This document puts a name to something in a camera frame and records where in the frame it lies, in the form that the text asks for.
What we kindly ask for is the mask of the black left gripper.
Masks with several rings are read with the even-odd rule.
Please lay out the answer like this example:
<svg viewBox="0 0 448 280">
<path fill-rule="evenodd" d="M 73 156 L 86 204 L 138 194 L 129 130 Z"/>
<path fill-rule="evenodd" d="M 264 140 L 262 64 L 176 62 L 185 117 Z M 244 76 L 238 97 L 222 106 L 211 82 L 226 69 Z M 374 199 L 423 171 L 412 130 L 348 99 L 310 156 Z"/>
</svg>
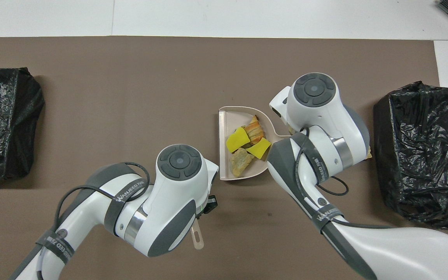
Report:
<svg viewBox="0 0 448 280">
<path fill-rule="evenodd" d="M 213 209 L 215 209 L 217 206 L 218 206 L 218 202 L 217 202 L 216 196 L 210 195 L 210 196 L 208 196 L 207 204 L 205 205 L 202 213 L 208 214 L 211 211 L 213 211 Z"/>
</svg>

